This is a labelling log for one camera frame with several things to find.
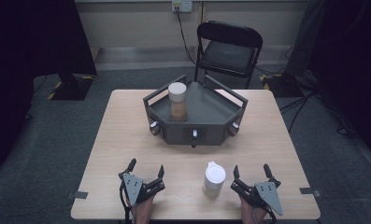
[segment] glass jar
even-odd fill
[[[174,82],[168,86],[170,99],[170,120],[185,121],[188,118],[186,109],[186,85]]]

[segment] black curtain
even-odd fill
[[[329,2],[309,68],[371,149],[371,0]]]
[[[307,8],[299,27],[293,52],[287,62],[286,74],[296,77],[304,76],[320,31],[326,5],[326,0],[309,0],[307,2]]]
[[[34,78],[96,75],[73,0],[0,0],[0,163],[16,140]]]

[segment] chair backrest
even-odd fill
[[[197,27],[197,38],[261,49],[263,39],[258,32],[247,27],[222,21],[205,21]]]

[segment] gray carpet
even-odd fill
[[[180,75],[192,78],[193,69],[102,71],[84,101],[48,101],[58,77],[48,76],[43,84],[43,77],[36,78],[36,88],[42,86],[34,94],[32,118],[0,166],[0,223],[117,223],[74,220],[70,216],[73,201],[67,199],[68,193],[78,190],[109,95],[116,89],[157,89]],[[260,74],[254,73],[250,89],[262,88]],[[244,81],[218,79],[232,89]],[[278,98],[277,102],[282,107],[296,99]],[[371,165],[361,153],[360,139],[336,132],[341,124],[328,109],[322,99],[311,96],[291,130],[310,186],[322,192],[317,198],[320,222],[371,223]],[[283,115],[288,126],[295,112],[296,108]]]

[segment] cup lid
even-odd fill
[[[208,163],[206,177],[211,183],[220,184],[225,180],[226,172],[220,165],[213,161]]]
[[[181,102],[185,99],[186,85],[182,82],[173,82],[168,86],[168,97],[171,101]]]

